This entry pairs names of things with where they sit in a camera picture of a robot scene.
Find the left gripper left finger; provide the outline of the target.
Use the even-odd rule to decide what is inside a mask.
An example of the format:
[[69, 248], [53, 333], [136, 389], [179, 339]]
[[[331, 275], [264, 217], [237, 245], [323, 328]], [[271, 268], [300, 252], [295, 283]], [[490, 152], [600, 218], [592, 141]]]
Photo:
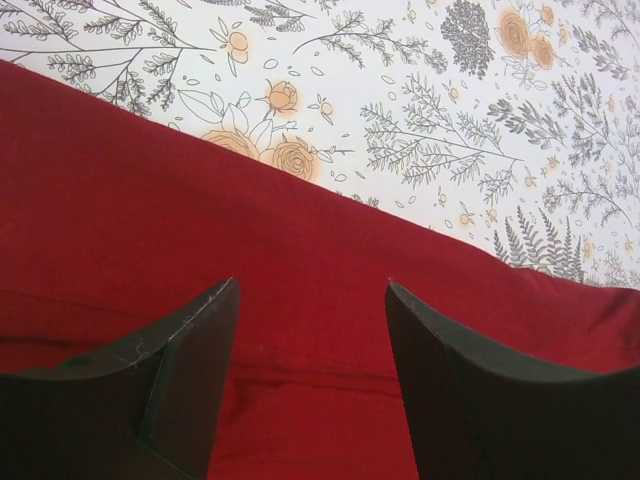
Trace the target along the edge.
[[5, 479], [203, 479], [230, 366], [239, 285], [53, 368], [1, 377]]

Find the dark red t shirt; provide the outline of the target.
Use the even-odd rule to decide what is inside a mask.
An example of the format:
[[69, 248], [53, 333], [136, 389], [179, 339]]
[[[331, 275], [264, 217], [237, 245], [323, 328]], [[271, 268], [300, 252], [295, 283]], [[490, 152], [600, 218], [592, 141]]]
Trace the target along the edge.
[[639, 295], [466, 243], [1, 66], [1, 367], [53, 366], [227, 278], [240, 318], [213, 479], [413, 479], [387, 333], [396, 281], [491, 338], [608, 372]]

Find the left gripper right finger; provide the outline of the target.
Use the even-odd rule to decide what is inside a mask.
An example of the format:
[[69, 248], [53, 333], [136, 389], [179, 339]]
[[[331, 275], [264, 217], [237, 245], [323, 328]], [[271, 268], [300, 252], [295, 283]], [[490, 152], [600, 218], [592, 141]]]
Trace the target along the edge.
[[500, 344], [402, 285], [388, 333], [422, 479], [635, 479], [639, 370], [595, 373]]

